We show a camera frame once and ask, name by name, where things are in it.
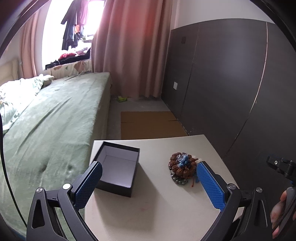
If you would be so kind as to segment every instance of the hanging clothes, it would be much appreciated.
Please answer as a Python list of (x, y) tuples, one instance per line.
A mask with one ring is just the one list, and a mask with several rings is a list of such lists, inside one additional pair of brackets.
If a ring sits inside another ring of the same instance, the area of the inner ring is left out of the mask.
[(62, 50), (68, 50), (69, 46), (72, 48), (78, 46), (78, 41), (83, 37), (83, 26), (86, 24), (87, 16), (88, 1), (74, 0), (61, 22), (61, 24), (67, 22), (63, 36)]

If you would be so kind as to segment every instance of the blue figurine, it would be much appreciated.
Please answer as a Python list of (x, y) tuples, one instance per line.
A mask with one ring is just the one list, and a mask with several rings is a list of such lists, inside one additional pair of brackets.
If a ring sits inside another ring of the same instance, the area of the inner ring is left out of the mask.
[(184, 155), (182, 160), (179, 162), (178, 166), (179, 167), (184, 167), (189, 163), (189, 158), (188, 155)]

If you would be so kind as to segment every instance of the blue gripper pad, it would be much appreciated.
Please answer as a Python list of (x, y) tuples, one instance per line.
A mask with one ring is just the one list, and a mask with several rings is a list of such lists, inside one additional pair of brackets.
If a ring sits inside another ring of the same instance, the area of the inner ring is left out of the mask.
[(198, 179), (200, 180), (214, 207), (223, 211), (225, 207), (225, 193), (221, 187), (202, 162), (197, 165), (196, 172)]
[(95, 167), (92, 170), (90, 170), (89, 173), (87, 173), (87, 175), (83, 175), (81, 177), (80, 181), (82, 183), (78, 188), (78, 190), (74, 193), (74, 196), (75, 196), (74, 207), (76, 210), (79, 210), (85, 207), (96, 185), (98, 184), (98, 181), (101, 179), (102, 174), (103, 174), (103, 167), (102, 167), (102, 164), (98, 162), (95, 165)]

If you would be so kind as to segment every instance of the headboard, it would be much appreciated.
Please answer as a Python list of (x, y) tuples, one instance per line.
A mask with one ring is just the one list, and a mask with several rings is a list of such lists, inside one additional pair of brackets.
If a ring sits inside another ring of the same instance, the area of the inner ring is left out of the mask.
[(0, 86), (10, 80), (18, 79), (18, 60), (16, 58), (0, 66)]

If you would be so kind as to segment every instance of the black cable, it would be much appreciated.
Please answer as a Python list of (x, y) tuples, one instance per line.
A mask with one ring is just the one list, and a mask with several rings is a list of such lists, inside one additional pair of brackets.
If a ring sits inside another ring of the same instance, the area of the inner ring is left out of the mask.
[(2, 126), (2, 117), (1, 117), (1, 114), (0, 114), (0, 120), (1, 120), (1, 123), (0, 123), (0, 139), (1, 139), (1, 143), (0, 143), (0, 157), (1, 157), (1, 162), (2, 162), (2, 168), (3, 168), (3, 172), (4, 172), (4, 177), (5, 177), (5, 180), (6, 180), (6, 183), (7, 183), (7, 186), (8, 186), (8, 189), (9, 189), (9, 192), (10, 192), (10, 195), (12, 197), (12, 200), (13, 200), (13, 203), (15, 204), (15, 208), (17, 209), (17, 212), (20, 216), (20, 218), (22, 219), (24, 225), (27, 227), (27, 224), (20, 212), (20, 209), (18, 208), (17, 206), (17, 202), (15, 200), (15, 197), (12, 193), (12, 190), (11, 190), (11, 186), (9, 184), (9, 180), (8, 180), (8, 176), (7, 176), (7, 172), (6, 172), (6, 166), (5, 166), (5, 161), (4, 161), (4, 151), (3, 151), (3, 126)]
[(288, 212), (292, 208), (292, 206), (293, 206), (293, 204), (294, 204), (295, 201), (296, 201), (296, 194), (293, 197), (292, 201), (290, 202), (288, 208), (285, 210), (285, 212), (282, 215), (282, 217), (278, 220), (278, 222), (276, 223), (276, 225), (272, 228), (272, 232), (274, 232), (274, 230), (276, 230), (276, 228), (281, 224), (281, 222), (283, 221), (283, 219), (287, 216)]

